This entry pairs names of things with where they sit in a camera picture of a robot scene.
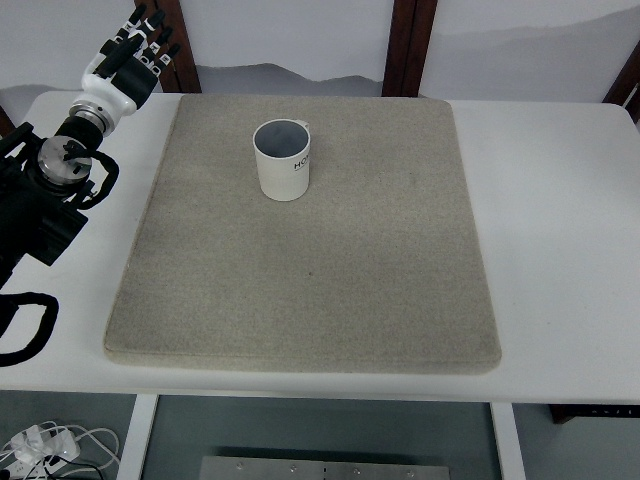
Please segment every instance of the gray felt mat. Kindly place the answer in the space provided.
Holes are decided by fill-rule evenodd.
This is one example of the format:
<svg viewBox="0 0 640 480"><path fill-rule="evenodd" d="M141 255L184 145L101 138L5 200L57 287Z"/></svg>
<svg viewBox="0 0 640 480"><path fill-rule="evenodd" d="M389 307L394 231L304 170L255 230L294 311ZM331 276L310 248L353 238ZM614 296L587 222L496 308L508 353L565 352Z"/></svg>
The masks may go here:
<svg viewBox="0 0 640 480"><path fill-rule="evenodd" d="M254 130L306 120L311 180L258 183ZM500 346L453 115L429 99L183 97L106 336L116 362L480 373Z"/></svg>

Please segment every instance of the metal plate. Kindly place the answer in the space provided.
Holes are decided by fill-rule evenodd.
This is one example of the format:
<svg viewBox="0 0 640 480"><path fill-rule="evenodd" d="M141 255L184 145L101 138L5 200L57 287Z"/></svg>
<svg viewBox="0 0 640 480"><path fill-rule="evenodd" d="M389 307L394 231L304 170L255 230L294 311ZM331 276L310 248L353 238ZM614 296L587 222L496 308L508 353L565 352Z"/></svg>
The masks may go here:
<svg viewBox="0 0 640 480"><path fill-rule="evenodd" d="M449 468L272 458L204 457L200 480L450 480Z"/></svg>

